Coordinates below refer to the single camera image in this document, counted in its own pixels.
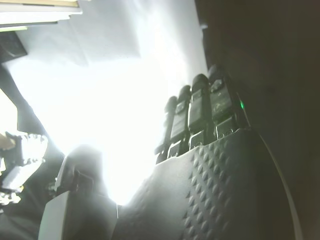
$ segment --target robotic hand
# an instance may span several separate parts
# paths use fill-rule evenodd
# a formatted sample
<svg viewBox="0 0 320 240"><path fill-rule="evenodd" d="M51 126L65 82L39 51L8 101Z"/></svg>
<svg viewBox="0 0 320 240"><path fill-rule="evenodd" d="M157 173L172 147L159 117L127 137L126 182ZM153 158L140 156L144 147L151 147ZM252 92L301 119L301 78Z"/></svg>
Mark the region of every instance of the robotic hand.
<svg viewBox="0 0 320 240"><path fill-rule="evenodd" d="M19 132L0 134L0 205L16 204L23 184L44 162L48 139Z"/></svg>

